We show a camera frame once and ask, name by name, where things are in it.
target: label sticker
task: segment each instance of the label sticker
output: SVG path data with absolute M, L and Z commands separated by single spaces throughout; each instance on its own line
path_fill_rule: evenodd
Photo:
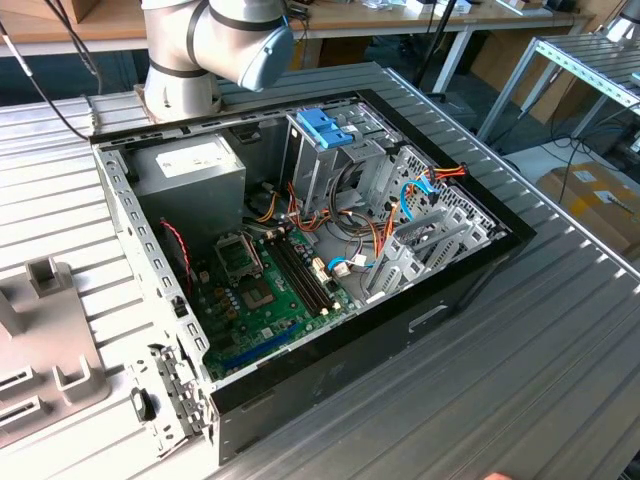
M 593 192 L 603 203 L 613 203 L 611 197 L 617 200 L 615 195 L 608 190 L 600 190 L 599 192 Z
M 573 174 L 578 177 L 578 180 L 584 183 L 595 182 L 597 180 L 588 170 L 578 170 L 577 172 L 573 172 Z
M 215 143 L 205 143 L 173 152 L 165 152 L 156 157 L 158 166 L 167 178 L 232 163 L 234 160 L 233 155 Z

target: wooden desk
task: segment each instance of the wooden desk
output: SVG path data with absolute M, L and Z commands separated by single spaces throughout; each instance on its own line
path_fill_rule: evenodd
M 492 0 L 474 6 L 469 15 L 452 17 L 446 31 L 458 32 L 445 62 L 436 91 L 444 91 L 458 65 L 473 32 L 478 30 L 522 29 L 571 26 L 571 33 L 580 33 L 593 16 L 590 14 L 556 13 L 552 17 L 521 17 Z M 46 20 L 9 12 L 0 12 L 14 42 L 23 55 L 51 55 L 73 52 L 73 45 L 62 25 Z M 405 8 L 378 12 L 360 3 L 334 4 L 317 0 L 311 6 L 309 39 L 353 37 L 366 35 L 397 35 L 424 33 L 429 14 L 416 15 Z M 432 30 L 439 23 L 434 18 Z M 296 37 L 303 35 L 303 26 L 293 21 Z M 91 51 L 137 50 L 146 48 L 144 17 L 135 0 L 102 0 L 76 27 Z M 0 40 L 0 57 L 9 56 L 9 49 Z

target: red cable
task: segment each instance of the red cable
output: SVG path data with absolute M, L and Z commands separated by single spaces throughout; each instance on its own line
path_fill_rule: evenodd
M 176 240 L 180 244 L 180 249 L 182 250 L 182 255 L 184 257 L 184 263 L 187 267 L 187 294 L 191 296 L 191 262 L 189 261 L 189 254 L 187 253 L 187 245 L 182 240 L 182 235 L 178 233 L 178 231 L 171 225 L 169 222 L 161 220 L 160 225 L 167 227 L 171 233 L 173 233 Z

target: ram slot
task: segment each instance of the ram slot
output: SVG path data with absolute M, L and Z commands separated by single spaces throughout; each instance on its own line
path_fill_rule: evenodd
M 267 243 L 267 251 L 311 316 L 317 317 L 323 309 L 331 308 L 331 299 L 286 239 Z

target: chip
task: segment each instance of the chip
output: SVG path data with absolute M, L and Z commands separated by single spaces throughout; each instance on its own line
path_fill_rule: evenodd
M 240 296 L 249 310 L 256 310 L 275 300 L 269 284 L 263 279 L 245 283 L 239 290 Z
M 213 346 L 218 351 L 226 350 L 227 348 L 233 347 L 236 342 L 233 341 L 231 335 L 224 334 L 220 337 L 216 337 L 213 340 Z

